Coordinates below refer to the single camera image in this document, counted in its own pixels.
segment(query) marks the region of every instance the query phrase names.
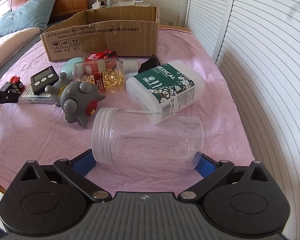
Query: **blue pillow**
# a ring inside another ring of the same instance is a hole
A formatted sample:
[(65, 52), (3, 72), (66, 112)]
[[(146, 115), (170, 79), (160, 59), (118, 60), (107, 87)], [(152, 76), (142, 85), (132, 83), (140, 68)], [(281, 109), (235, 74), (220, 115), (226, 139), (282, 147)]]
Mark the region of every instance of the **blue pillow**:
[(30, 27), (45, 30), (55, 1), (30, 0), (15, 11), (2, 15), (0, 37)]

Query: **gray toy figure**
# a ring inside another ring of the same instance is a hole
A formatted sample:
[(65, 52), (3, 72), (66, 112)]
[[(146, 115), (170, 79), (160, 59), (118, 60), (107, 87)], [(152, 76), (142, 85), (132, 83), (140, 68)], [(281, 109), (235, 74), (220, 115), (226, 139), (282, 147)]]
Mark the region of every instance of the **gray toy figure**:
[(60, 84), (55, 83), (52, 88), (47, 86), (45, 91), (58, 98), (58, 103), (62, 110), (65, 112), (65, 119), (68, 123), (79, 122), (83, 128), (87, 127), (88, 116), (93, 115), (97, 110), (98, 102), (105, 99), (106, 96), (99, 93), (99, 88), (97, 85), (90, 84), (88, 82), (76, 81), (70, 85), (66, 84), (65, 73), (61, 73), (59, 76)]
[(66, 88), (66, 86), (69, 84), (70, 81), (67, 79), (67, 74), (65, 72), (61, 72), (59, 75), (59, 80), (53, 86), (46, 86), (44, 91), (52, 96), (56, 106), (60, 106), (60, 90)]

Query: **electrical outlet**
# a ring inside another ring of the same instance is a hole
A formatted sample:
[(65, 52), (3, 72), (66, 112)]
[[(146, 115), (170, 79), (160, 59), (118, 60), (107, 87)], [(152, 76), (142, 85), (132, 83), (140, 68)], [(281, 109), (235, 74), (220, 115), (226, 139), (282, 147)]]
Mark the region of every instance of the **electrical outlet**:
[(170, 21), (170, 20), (166, 21), (166, 25), (168, 25), (168, 26), (174, 26), (175, 23), (176, 23), (175, 21)]

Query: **pink bed sheet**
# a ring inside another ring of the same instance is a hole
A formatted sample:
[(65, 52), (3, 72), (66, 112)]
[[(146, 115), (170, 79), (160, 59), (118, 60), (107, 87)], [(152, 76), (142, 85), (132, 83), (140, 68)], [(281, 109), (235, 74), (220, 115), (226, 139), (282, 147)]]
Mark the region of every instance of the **pink bed sheet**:
[[(197, 115), (202, 120), (203, 152), (215, 160), (249, 165), (254, 158), (226, 81), (199, 41), (187, 32), (161, 29), (157, 56), (162, 64), (181, 60), (206, 81), (200, 102), (180, 112)], [(33, 74), (49, 65), (40, 41), (4, 74), (0, 87), (13, 75), (20, 76), (28, 85)], [(63, 63), (52, 65), (59, 73)], [(107, 91), (106, 95), (98, 107), (133, 109), (125, 88)], [(90, 117), (87, 129), (83, 129), (78, 123), (67, 123), (62, 110), (54, 105), (0, 105), (0, 184), (7, 188), (27, 160), (52, 164), (59, 158), (72, 159), (89, 149), (93, 120), (94, 116)], [(116, 191), (179, 194), (202, 179), (195, 170), (158, 171), (106, 164), (97, 164), (86, 177), (112, 195)]]

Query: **clear plastic jar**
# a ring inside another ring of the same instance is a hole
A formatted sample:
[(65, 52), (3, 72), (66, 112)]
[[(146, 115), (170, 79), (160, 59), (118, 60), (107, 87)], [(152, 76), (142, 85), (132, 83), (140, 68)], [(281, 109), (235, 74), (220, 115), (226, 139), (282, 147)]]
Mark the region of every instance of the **clear plastic jar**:
[(73, 67), (73, 81), (96, 84), (99, 90), (124, 85), (125, 80), (138, 74), (136, 59), (104, 58), (78, 62)]
[(203, 149), (200, 119), (172, 115), (157, 125), (149, 123), (162, 115), (167, 114), (101, 108), (91, 136), (95, 160), (164, 170), (194, 169)]

